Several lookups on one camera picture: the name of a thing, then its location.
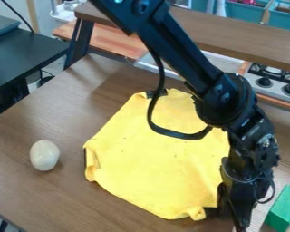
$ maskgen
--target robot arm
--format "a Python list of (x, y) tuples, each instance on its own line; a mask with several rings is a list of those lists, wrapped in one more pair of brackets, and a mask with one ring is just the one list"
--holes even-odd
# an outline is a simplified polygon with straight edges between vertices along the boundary
[[(139, 36), (159, 66), (161, 77), (164, 72), (160, 57), (185, 79), (197, 114), (208, 125), (200, 133), (187, 135), (165, 131), (154, 125), (149, 116), (153, 130), (191, 140), (203, 138), (212, 127), (228, 132), (231, 148), (220, 168), (223, 182), (218, 188), (218, 209), (229, 208), (237, 231), (245, 230), (250, 225), (253, 206), (264, 203), (260, 199), (270, 186), (274, 195), (272, 167), (279, 161), (274, 127), (256, 105), (249, 83), (212, 65), (171, 16), (164, 0), (91, 2), (127, 35)], [(149, 111), (153, 110), (154, 99)]]

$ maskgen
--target beige ball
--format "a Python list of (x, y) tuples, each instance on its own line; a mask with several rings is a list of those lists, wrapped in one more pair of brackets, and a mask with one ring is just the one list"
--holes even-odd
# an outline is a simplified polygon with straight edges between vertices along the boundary
[(30, 161), (36, 169), (41, 171), (53, 169), (59, 156), (58, 147), (48, 140), (39, 140), (30, 149)]

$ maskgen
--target yellow cloth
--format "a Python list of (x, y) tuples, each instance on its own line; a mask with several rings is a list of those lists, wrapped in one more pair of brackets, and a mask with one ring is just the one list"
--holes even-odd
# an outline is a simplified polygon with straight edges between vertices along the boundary
[[(149, 103), (145, 93), (134, 94), (85, 143), (85, 177), (161, 218), (201, 220), (206, 217), (203, 207), (217, 206), (219, 166), (229, 149), (227, 134), (214, 129), (203, 140), (160, 135), (147, 123)], [(153, 121), (186, 133), (206, 126), (191, 95), (174, 89), (159, 98)]]

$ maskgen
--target green block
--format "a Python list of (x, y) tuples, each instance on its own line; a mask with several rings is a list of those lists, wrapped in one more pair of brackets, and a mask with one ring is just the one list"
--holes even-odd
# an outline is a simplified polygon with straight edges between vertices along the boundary
[(283, 191), (271, 207), (265, 223), (277, 232), (285, 232), (290, 225), (290, 186), (284, 186)]

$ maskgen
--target brown table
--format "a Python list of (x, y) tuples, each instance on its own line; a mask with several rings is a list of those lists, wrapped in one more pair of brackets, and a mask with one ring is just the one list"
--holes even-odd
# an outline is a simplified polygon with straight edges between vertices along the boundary
[[(172, 7), (200, 49), (290, 71), (290, 31)], [(78, 18), (115, 26), (91, 3), (75, 9)]]
[[(155, 89), (158, 75), (97, 55), (86, 56), (0, 115), (0, 215), (26, 231), (231, 231), (213, 218), (165, 220), (85, 180), (82, 145), (133, 93)], [(168, 80), (168, 87), (184, 89)], [(273, 120), (282, 161), (277, 193), (290, 184), (290, 112), (261, 104)], [(50, 140), (62, 152), (49, 172), (35, 170), (29, 149)], [(272, 203), (258, 206), (249, 231), (260, 228)]]
[[(53, 35), (70, 41), (75, 22), (53, 30)], [(132, 63), (138, 61), (148, 50), (137, 35), (127, 36), (122, 30), (103, 24), (95, 24), (89, 46), (95, 51), (123, 56)]]

